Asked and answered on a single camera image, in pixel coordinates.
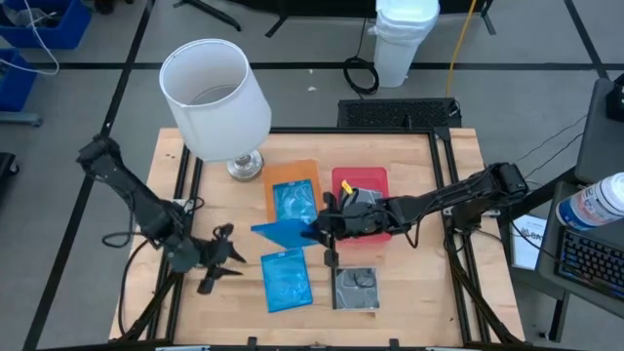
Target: white bucket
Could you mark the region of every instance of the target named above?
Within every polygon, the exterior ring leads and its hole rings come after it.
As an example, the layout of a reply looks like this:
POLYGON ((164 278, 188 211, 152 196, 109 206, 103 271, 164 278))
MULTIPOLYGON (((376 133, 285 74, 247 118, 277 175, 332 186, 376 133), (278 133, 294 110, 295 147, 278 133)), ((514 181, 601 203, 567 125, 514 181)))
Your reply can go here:
POLYGON ((374 68, 379 87, 396 88, 405 81, 416 50, 431 31, 438 14, 438 0, 385 1, 377 4, 374 68))
POLYGON ((160 70, 160 88, 184 143, 204 161, 256 149, 271 128, 271 108, 243 51, 219 39, 175 50, 160 70))

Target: gray floor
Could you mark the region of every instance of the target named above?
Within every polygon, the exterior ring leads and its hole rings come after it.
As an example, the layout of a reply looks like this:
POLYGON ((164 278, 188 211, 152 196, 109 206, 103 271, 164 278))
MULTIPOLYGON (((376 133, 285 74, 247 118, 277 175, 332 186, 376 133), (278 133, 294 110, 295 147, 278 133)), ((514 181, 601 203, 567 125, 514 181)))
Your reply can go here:
MULTIPOLYGON (((237 43, 252 62, 342 61, 355 53, 360 19, 289 19, 271 38, 264 32, 276 16, 252 12, 221 0, 210 1, 236 18, 236 32, 190 7, 174 9, 158 1, 136 61, 162 62, 188 41, 217 37, 237 43)), ((94 15, 79 49, 55 52, 62 62, 124 62, 146 0, 119 2, 114 15, 94 15)), ((621 0, 576 0, 575 5, 605 63, 624 62, 621 0)), ((497 35, 475 18, 460 62, 591 63, 563 0, 495 0, 490 11, 497 35)), ((417 62, 448 62, 463 16, 443 16, 420 47, 417 62)), ((374 38, 365 37, 362 56, 371 59, 374 38)), ((31 61, 48 61, 37 50, 31 61)), ((611 78, 621 72, 608 72, 611 78)), ((134 70, 117 113, 112 136, 127 165, 146 179, 159 128, 175 123, 158 88, 157 70, 134 70)), ((444 95, 445 70, 413 70, 401 88, 372 98, 435 98, 444 95)), ((20 349, 72 212, 83 173, 74 162, 78 149, 97 133, 121 70, 64 69, 38 77, 26 110, 45 119, 39 129, 0 126, 0 150, 19 156, 21 173, 0 207, 0 338, 2 349, 20 349)), ((257 70, 257 80, 273 109, 274 126, 334 126, 337 102, 357 98, 341 70, 257 70)), ((487 162, 515 160, 546 137, 573 123, 588 108, 594 70, 458 70, 452 85, 464 126, 476 128, 487 162)), ((582 126, 567 131, 525 159, 528 172, 541 164, 582 126)), ((569 168, 578 143, 535 173, 545 182, 569 168)), ((96 184, 80 224, 40 347, 104 342, 107 339, 128 252, 105 248, 100 234, 125 227, 120 200, 96 184)), ((554 300, 520 283, 516 296, 528 340, 553 345, 537 334, 550 325, 554 300)), ((573 298, 559 346, 624 350, 624 321, 573 298)))

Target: white container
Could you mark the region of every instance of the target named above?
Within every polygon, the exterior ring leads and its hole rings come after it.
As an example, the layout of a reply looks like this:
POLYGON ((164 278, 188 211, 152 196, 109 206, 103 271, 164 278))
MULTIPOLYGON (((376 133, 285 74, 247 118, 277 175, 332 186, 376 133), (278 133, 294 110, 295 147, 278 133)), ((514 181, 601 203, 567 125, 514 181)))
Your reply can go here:
POLYGON ((184 143, 204 161, 245 155, 271 128, 271 108, 247 57, 230 42, 203 39, 178 48, 163 63, 160 88, 184 143))
POLYGON ((562 200, 556 208, 563 225, 590 230, 624 218, 624 173, 612 175, 562 200))
POLYGON ((405 81, 418 46, 435 25, 440 4, 438 0, 378 0, 376 8, 374 68, 379 87, 396 88, 405 81))

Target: yellow cable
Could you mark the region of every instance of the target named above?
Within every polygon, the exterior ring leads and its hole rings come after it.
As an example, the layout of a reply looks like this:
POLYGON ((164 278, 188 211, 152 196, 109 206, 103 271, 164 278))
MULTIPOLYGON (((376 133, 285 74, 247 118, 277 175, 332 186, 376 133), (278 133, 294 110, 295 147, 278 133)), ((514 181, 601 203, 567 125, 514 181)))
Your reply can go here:
POLYGON ((464 34, 466 34, 468 23, 470 23, 470 18, 472 17, 472 13, 475 11, 475 5, 477 5, 477 0, 472 0, 472 4, 470 4, 470 10, 468 10, 468 17, 466 18, 466 21, 464 22, 463 28, 461 28, 461 34, 459 34, 459 40, 457 40, 457 45, 455 45, 455 51, 452 53, 452 60, 450 61, 450 68, 448 69, 447 98, 450 95, 450 82, 452 82, 452 68, 455 66, 455 61, 457 60, 457 55, 459 54, 459 48, 461 47, 461 42, 464 41, 464 34))

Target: keyboard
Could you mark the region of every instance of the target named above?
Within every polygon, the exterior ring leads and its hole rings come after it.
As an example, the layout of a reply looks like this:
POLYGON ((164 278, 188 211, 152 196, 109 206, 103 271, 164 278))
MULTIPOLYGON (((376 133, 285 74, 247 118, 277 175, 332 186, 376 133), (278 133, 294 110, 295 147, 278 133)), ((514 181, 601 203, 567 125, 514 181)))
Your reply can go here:
POLYGON ((560 261, 555 274, 576 283, 624 299, 624 252, 583 235, 566 230, 560 246, 560 261), (586 279, 579 278, 579 272, 586 279))

